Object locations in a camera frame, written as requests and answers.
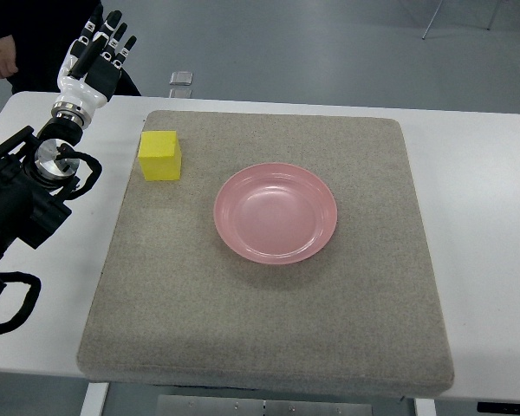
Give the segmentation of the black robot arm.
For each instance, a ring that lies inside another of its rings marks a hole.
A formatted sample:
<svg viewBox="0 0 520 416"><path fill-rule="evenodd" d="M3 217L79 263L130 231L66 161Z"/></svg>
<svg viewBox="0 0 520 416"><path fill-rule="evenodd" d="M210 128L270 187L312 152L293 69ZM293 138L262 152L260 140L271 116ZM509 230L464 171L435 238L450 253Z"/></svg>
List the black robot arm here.
<svg viewBox="0 0 520 416"><path fill-rule="evenodd" d="M71 215L66 202L97 182L101 163L75 150L83 128L62 110L38 134L26 126L0 144L0 260L17 239L38 248Z"/></svg>

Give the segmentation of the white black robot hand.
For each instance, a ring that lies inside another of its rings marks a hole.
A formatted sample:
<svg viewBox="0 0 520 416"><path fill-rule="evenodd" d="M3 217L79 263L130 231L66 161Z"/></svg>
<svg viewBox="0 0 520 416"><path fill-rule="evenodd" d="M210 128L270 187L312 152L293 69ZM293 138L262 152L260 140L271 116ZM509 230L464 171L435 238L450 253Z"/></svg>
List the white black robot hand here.
<svg viewBox="0 0 520 416"><path fill-rule="evenodd" d="M94 10L60 67L60 94L51 110L54 117L72 118L87 127L95 111L111 100L136 43L135 36L123 38L126 30L121 11L103 17L101 7Z"/></svg>

